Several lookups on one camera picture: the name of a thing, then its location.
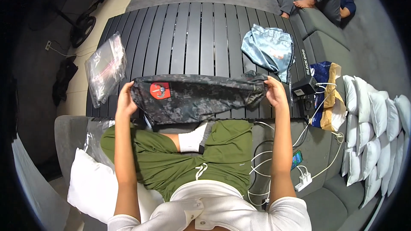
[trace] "navy t-shirt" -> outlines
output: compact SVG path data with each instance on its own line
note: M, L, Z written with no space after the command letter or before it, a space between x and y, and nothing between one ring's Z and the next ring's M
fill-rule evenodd
M341 0L341 9L344 9L344 7L350 10L350 15L353 15L357 9L354 0Z

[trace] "black slatted table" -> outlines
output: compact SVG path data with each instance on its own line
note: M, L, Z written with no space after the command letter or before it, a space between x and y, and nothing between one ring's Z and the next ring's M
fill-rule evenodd
M119 89L136 77L155 74L203 74L239 77L244 72L276 75L253 64L241 51L244 35L253 24L278 27L290 33L295 43L295 64L291 83L309 75L302 53L304 44L299 31L288 19L273 13L244 6L220 3L179 3L152 6L110 18L103 30L101 46L115 32L127 56L126 78ZM289 86L284 84L290 101ZM117 95L109 97L100 108L93 108L87 94L86 115L114 117ZM292 118L301 118L297 103L290 103ZM238 109L217 114L219 119L273 118L270 103L265 98L255 109Z

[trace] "green shorts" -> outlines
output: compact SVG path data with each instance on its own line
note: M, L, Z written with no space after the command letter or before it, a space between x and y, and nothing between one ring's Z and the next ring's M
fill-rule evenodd
M252 126L241 120L217 121L204 154L193 157L178 153L169 137L131 125L137 179L147 189L157 190L167 202L180 186L195 181L196 167L206 163L208 167L198 179L224 182L244 195L250 186ZM105 131L100 144L114 162L114 126Z

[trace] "white sock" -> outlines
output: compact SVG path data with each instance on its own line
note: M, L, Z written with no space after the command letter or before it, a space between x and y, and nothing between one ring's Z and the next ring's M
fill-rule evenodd
M200 147L201 141L203 141L204 131L207 127L208 121L203 121L198 128L190 133L178 134L178 140L180 143L180 152L197 152Z

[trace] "drawstring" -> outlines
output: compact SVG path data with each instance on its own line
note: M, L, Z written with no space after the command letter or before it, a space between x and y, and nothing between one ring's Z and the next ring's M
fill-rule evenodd
M198 180L198 178L203 175L203 172L208 168L207 163L203 163L203 165L205 165L205 168L203 168L203 166L198 166L196 167L196 169L199 169L198 172L196 173L196 180Z

